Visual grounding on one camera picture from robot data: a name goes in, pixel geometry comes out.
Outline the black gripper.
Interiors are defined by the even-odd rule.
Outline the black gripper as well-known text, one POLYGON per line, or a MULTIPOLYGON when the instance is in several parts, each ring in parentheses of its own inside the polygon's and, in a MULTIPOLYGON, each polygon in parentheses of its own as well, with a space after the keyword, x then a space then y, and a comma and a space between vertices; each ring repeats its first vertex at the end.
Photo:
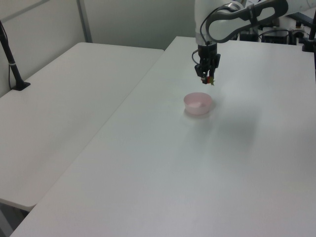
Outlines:
POLYGON ((197 52, 199 55, 199 63, 195 66, 197 75, 200 76, 202 83, 207 83, 207 75, 210 80, 214 80, 221 56, 217 52, 217 44, 198 45, 197 52))

